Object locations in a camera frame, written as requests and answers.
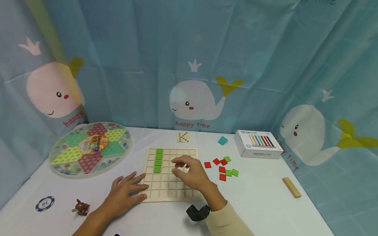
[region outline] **yellow whale tail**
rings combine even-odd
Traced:
[[[243,80],[236,80],[233,81],[231,85],[228,85],[227,80],[223,77],[216,77],[215,81],[217,81],[217,83],[219,83],[220,87],[222,88],[223,97],[226,97],[232,91],[234,91],[236,88],[240,87],[244,83]]]
[[[75,57],[71,60],[69,68],[71,70],[72,77],[76,79],[77,73],[80,68],[84,65],[84,59],[80,57]]]
[[[372,137],[354,137],[354,126],[347,120],[338,120],[341,137],[337,144],[339,148],[377,148],[378,139]]]

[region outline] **sleeve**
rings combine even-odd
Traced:
[[[254,236],[229,202],[222,210],[211,211],[206,224],[212,236]]]

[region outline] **whale print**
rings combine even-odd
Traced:
[[[187,120],[214,120],[222,112],[226,96],[244,81],[237,80],[228,85],[227,80],[222,77],[215,79],[220,84],[223,97],[216,104],[210,88],[200,80],[187,80],[178,83],[171,91],[169,105],[171,111],[178,118]]]
[[[371,137],[354,137],[354,126],[339,119],[341,137],[337,146],[322,150],[325,139],[325,120],[322,113],[311,105],[292,108],[281,123],[280,133],[285,143],[301,161],[317,166],[331,158],[341,148],[375,148],[378,140]]]
[[[70,66],[59,62],[51,62],[34,70],[27,79],[26,91],[30,101],[43,114],[51,118],[60,118],[73,112],[79,105],[67,85],[67,79],[74,79],[84,63],[81,58],[75,58]],[[84,98],[79,90],[80,99]]]

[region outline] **wooden grid board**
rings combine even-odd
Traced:
[[[161,160],[161,172],[154,173],[157,150],[163,150]],[[171,201],[201,201],[203,196],[197,190],[186,186],[179,178],[172,174],[175,164],[172,159],[182,155],[190,155],[198,159],[198,151],[195,148],[150,148],[147,152],[146,163],[144,165],[145,178],[141,184],[150,185],[148,189],[141,193],[147,194],[147,199],[143,202],[171,202]],[[188,172],[185,167],[179,168]]]
[[[178,143],[189,143],[190,140],[190,133],[189,132],[177,132],[176,139]]]

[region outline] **black wrist strap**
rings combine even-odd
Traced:
[[[190,217],[192,221],[201,221],[207,218],[210,213],[210,208],[208,205],[203,206],[199,211],[194,205],[191,205],[187,210],[186,213]]]

